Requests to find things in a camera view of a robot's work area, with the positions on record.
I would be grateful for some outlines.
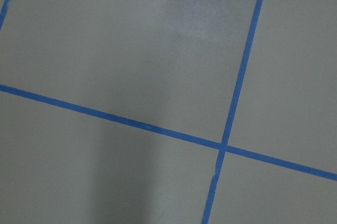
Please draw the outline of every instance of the gray floor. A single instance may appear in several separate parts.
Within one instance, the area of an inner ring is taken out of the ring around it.
[[[220,142],[256,0],[12,0],[0,84]],[[337,173],[335,0],[264,0],[230,145]],[[0,92],[1,223],[200,223],[217,151]],[[336,223],[226,154],[210,224]]]

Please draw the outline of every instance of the concrete floor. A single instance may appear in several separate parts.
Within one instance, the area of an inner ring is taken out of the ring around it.
[[[255,2],[11,0],[0,84],[218,144]],[[264,0],[230,146],[335,176],[336,11]],[[217,149],[0,103],[1,223],[201,222]],[[227,153],[209,223],[336,223],[336,205],[332,179]]]

